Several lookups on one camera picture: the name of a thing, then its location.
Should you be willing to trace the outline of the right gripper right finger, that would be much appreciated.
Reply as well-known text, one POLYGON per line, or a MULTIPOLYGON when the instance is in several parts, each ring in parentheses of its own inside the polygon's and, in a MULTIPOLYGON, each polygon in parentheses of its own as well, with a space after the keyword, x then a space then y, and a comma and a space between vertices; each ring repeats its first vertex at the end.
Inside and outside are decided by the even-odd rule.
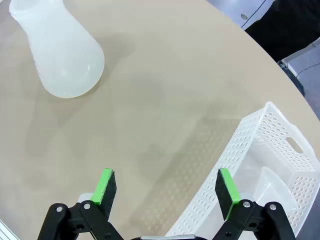
POLYGON ((241 236, 256 240, 294 240, 294 231, 286 211, 295 208, 294 198, 282 179, 269 168, 263 168, 253 199, 243 198, 230 172, 217 171, 215 193, 223 224, 214 230, 215 220, 209 222, 212 233, 201 240, 238 240, 241 236))

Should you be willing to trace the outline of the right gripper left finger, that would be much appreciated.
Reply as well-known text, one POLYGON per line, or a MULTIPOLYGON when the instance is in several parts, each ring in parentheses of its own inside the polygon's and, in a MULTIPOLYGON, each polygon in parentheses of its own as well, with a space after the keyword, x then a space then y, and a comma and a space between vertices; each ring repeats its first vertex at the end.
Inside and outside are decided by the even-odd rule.
POLYGON ((121 240, 123 237, 109 222, 117 191, 115 172, 105 168, 93 195, 74 206, 52 204, 40 229, 39 240, 75 240, 90 233, 95 240, 121 240))

